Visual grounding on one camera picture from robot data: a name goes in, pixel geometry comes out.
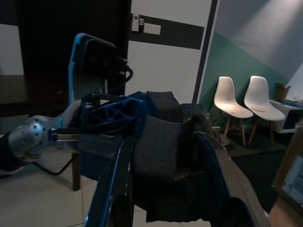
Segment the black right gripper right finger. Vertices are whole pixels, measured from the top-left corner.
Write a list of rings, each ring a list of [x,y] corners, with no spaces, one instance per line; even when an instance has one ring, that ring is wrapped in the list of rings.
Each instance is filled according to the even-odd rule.
[[[270,222],[245,174],[220,142],[196,132],[208,174],[209,222],[213,227],[268,227]]]

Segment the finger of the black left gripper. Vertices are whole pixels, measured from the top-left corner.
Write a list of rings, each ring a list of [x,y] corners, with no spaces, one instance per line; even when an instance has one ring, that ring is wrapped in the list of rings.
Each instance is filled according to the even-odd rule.
[[[147,116],[135,145],[135,173],[153,180],[175,179],[180,134],[180,122]]]
[[[172,92],[146,93],[148,115],[168,122],[181,122],[181,106]]]

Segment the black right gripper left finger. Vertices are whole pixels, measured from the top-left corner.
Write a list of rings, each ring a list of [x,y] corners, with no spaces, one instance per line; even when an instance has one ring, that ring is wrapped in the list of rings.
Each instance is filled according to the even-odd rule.
[[[136,136],[85,136],[85,176],[97,181],[87,227],[131,227]]]

